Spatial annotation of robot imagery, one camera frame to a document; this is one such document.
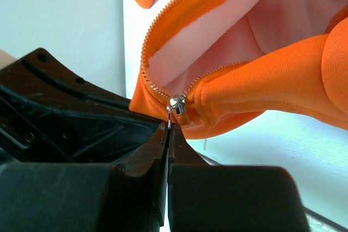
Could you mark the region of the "orange zip-up jacket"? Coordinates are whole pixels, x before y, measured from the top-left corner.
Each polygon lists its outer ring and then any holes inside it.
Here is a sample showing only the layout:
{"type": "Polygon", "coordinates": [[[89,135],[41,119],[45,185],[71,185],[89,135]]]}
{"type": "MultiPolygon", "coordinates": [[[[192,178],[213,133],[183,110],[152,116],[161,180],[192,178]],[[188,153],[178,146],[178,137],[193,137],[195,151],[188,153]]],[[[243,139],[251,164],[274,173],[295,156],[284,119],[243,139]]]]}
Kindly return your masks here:
{"type": "Polygon", "coordinates": [[[347,128],[347,0],[171,0],[144,40],[131,111],[224,134],[267,110],[347,128]]]}

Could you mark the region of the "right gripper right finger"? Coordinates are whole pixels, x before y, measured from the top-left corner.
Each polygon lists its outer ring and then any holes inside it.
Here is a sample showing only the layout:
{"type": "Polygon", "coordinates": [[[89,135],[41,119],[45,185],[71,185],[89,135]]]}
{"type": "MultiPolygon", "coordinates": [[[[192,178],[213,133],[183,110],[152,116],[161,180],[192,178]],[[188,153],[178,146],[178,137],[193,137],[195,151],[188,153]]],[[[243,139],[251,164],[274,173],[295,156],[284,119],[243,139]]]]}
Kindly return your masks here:
{"type": "Polygon", "coordinates": [[[172,231],[308,231],[291,175],[277,166],[205,162],[174,124],[169,136],[172,231]]]}

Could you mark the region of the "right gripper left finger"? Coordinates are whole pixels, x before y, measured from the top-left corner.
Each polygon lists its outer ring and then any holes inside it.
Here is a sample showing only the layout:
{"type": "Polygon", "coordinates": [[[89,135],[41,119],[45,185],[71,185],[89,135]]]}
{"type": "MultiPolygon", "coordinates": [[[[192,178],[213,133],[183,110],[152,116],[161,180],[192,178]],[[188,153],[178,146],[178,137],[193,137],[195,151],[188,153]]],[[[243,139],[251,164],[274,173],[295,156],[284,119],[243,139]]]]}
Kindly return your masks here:
{"type": "Polygon", "coordinates": [[[1,231],[158,231],[169,131],[115,164],[1,166],[1,231]]]}

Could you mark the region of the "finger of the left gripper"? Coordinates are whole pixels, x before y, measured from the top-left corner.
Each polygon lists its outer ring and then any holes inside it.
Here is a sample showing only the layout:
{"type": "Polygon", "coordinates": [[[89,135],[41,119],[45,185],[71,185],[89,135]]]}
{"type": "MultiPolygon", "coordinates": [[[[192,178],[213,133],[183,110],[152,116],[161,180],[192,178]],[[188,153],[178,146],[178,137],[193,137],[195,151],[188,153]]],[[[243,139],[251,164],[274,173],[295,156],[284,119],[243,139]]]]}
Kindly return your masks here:
{"type": "Polygon", "coordinates": [[[74,74],[43,48],[1,69],[1,150],[20,162],[114,162],[160,120],[74,74]]]}

